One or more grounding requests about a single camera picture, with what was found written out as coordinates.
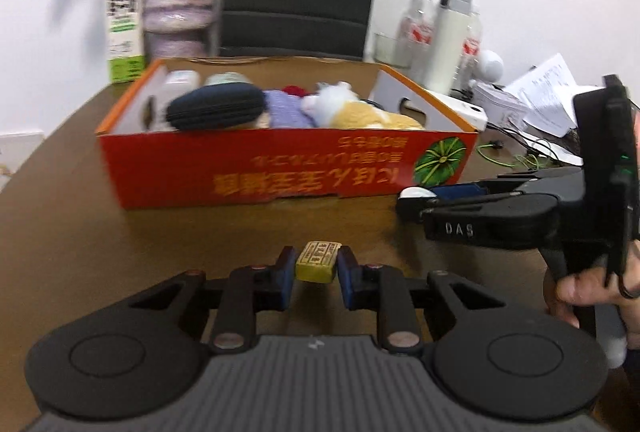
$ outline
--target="white and yellow stuffed animal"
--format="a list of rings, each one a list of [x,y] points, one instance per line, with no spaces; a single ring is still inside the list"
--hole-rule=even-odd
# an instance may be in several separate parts
[[[361,102],[347,82],[338,82],[334,86],[320,84],[318,94],[302,99],[302,110],[315,120],[318,127],[424,130],[413,118]]]

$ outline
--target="white outlet panel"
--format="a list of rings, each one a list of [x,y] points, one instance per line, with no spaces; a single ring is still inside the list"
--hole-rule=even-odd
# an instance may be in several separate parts
[[[43,140],[41,132],[0,134],[0,190]]]

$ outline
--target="vase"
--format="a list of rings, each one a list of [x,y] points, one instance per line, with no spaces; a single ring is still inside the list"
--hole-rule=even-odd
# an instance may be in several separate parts
[[[205,57],[215,0],[145,0],[144,27],[152,59]]]

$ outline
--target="black eyeglass case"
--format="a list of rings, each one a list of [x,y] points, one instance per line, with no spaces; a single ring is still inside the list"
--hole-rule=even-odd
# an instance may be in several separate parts
[[[178,130],[209,130],[249,123],[266,109],[264,93],[253,84],[236,82],[204,86],[169,104],[166,120]]]

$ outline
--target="human hand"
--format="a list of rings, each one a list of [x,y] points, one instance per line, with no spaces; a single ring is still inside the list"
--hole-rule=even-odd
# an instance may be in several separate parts
[[[626,288],[635,292],[640,287],[640,242],[629,246],[626,259],[624,281]],[[618,291],[618,278],[612,275],[609,284],[604,285],[605,268],[586,269],[575,275],[566,276],[556,284],[547,269],[544,280],[544,295],[549,312],[561,320],[579,327],[578,319],[571,306],[593,306],[594,304],[615,304],[620,308],[620,317],[626,326],[627,347],[640,349],[640,298],[625,299]]]

